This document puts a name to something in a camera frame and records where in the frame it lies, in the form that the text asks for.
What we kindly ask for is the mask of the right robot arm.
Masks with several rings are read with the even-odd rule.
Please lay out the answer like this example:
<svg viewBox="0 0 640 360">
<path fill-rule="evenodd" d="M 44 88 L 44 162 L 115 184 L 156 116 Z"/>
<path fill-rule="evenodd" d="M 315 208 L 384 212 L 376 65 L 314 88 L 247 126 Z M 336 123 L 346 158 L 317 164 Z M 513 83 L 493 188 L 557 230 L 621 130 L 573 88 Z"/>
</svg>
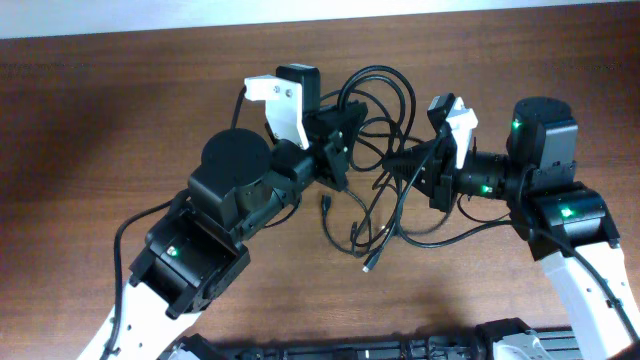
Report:
<svg viewBox="0 0 640 360">
<path fill-rule="evenodd" d="M 620 234 L 602 196 L 574 178 L 578 125 L 570 106 L 549 97 L 518 101 L 504 154 L 477 150 L 478 120 L 453 94 L 435 97 L 427 116 L 435 138 L 390 156 L 384 170 L 442 212 L 460 195 L 505 202 L 507 219 L 480 228 L 511 226 L 528 244 L 583 357 L 638 355 L 639 309 Z"/>
</svg>

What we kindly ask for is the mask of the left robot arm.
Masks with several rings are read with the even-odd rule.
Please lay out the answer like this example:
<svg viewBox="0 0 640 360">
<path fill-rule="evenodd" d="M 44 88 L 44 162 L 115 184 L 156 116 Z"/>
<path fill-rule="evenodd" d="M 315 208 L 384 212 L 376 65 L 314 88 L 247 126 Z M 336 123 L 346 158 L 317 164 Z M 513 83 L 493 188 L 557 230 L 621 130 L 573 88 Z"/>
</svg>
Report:
<svg viewBox="0 0 640 360">
<path fill-rule="evenodd" d="M 308 149 L 285 139 L 269 145 L 244 128 L 214 135 L 186 189 L 117 229 L 114 306 L 81 358 L 158 358 L 246 268 L 247 240 L 314 182 L 346 187 L 367 113 L 353 101 L 304 114 Z"/>
</svg>

